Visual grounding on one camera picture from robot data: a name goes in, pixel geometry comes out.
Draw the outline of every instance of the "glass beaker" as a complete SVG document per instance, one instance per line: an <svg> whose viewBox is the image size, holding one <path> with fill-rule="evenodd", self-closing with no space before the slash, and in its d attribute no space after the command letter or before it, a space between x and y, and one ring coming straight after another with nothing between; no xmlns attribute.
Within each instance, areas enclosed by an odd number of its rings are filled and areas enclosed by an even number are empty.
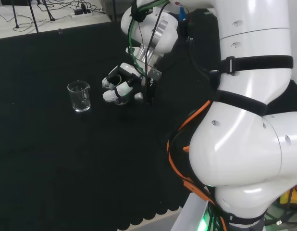
<svg viewBox="0 0 297 231"><path fill-rule="evenodd" d="M91 106L89 98L90 85L84 81L74 81L67 85L71 103L75 111L85 112Z"/></svg>

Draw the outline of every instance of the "green cable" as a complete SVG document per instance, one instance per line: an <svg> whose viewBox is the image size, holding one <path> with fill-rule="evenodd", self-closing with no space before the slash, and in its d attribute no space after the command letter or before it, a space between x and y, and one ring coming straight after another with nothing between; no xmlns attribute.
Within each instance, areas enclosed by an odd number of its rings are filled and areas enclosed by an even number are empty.
<svg viewBox="0 0 297 231"><path fill-rule="evenodd" d="M146 7L141 8L140 11L144 11L144 10L147 10L147 9L151 9L151 8L153 8L153 7L155 7L155 6L159 6L159 5L163 4L163 3L166 3L167 1L168 1L168 0L160 0L160 1L155 2L155 3L153 3L153 4L149 5L149 6L146 6ZM134 23L135 23L135 21L132 19L132 20L131 20L131 28L130 28L130 32L129 32L129 35L128 35L128 37L129 37L129 49L130 49L130 54L131 54L131 56L132 56L132 58L133 58L133 60L134 60L134 63L135 63L135 65L136 65L136 67L139 69L139 71L141 71L141 72L144 74L144 70L139 66L139 64L138 64L138 62L137 62L137 60L136 60L136 57L135 57L135 55L134 55L133 49L132 49L133 46L132 46L131 35L132 35L132 32L133 32Z"/></svg>
<svg viewBox="0 0 297 231"><path fill-rule="evenodd" d="M136 67L139 69L139 71L141 71L144 74L144 70L139 66L139 64L138 64L138 62L136 60L136 57L135 57L134 51L133 51L133 46L131 44L131 34L132 34L132 31L133 31L134 23L135 23L135 21L132 19L130 33L129 33L129 49L130 49L130 54L133 57L133 60L134 60L134 63L136 65Z"/></svg>

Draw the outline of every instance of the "power strip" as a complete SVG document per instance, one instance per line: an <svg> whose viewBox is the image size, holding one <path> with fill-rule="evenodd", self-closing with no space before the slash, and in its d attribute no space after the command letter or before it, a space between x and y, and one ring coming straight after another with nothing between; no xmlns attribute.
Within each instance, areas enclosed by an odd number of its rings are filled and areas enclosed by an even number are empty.
<svg viewBox="0 0 297 231"><path fill-rule="evenodd" d="M77 18L85 18L92 16L93 13L84 13L84 14L79 14L79 15L72 15L72 19L77 19Z"/></svg>

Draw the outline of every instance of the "green light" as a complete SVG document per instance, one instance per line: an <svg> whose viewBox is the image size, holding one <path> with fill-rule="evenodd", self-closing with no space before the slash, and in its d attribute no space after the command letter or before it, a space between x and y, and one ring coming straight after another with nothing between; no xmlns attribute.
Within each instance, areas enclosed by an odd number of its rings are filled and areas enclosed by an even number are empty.
<svg viewBox="0 0 297 231"><path fill-rule="evenodd" d="M204 219L202 219L198 225L198 231L206 231L207 224Z"/></svg>

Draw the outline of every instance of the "yellow object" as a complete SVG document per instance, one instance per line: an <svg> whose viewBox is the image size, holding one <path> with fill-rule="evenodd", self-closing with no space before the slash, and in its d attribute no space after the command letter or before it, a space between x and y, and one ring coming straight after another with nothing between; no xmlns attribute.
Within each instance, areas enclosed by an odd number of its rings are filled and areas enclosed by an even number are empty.
<svg viewBox="0 0 297 231"><path fill-rule="evenodd" d="M286 205L289 197L289 190L280 197L280 204ZM297 204L297 190L294 188L291 204Z"/></svg>

